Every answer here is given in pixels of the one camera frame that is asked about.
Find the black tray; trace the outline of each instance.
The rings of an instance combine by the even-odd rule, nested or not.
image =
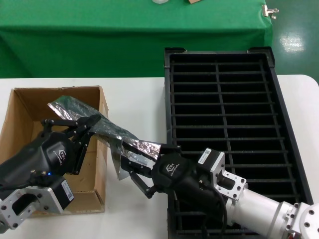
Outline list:
[[[226,153],[226,170],[276,201],[313,200],[275,73],[270,47],[240,52],[165,50],[167,142],[198,160],[207,148]],[[168,197],[169,238],[202,238],[204,215]],[[207,224],[209,238],[221,223]],[[228,227],[224,238],[261,238]]]

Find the green tablecloth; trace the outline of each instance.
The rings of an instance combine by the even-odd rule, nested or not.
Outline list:
[[[163,76],[165,47],[271,45],[265,0],[0,0],[0,78]]]

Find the crumpled foil sheet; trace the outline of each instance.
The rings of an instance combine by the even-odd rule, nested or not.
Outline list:
[[[139,149],[156,162],[160,153],[160,144],[139,140],[135,135],[112,123],[95,108],[79,101],[71,96],[61,96],[55,101],[48,103],[48,106],[64,120],[78,120],[80,117],[89,117],[99,114],[102,118],[90,131],[95,132],[95,136],[111,149],[113,164],[119,180],[129,176],[129,173],[121,168],[121,155],[130,161],[141,165],[147,165],[148,159],[142,155],[130,152],[122,147],[122,141]]]

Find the metal clip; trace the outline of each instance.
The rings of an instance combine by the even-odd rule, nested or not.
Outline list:
[[[277,8],[274,9],[268,9],[267,5],[263,5],[263,15],[264,16],[270,16],[272,19],[276,19],[277,17],[273,15],[274,13],[279,12]]]

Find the cardboard box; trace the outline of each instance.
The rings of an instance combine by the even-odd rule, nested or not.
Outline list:
[[[12,90],[0,135],[0,163],[14,156],[43,130],[43,119],[59,119],[47,106],[60,96],[73,96],[98,109],[107,117],[108,108],[102,87],[15,88]],[[55,126],[53,131],[64,127]],[[92,137],[79,175],[64,175],[73,202],[64,214],[104,211],[107,147]]]

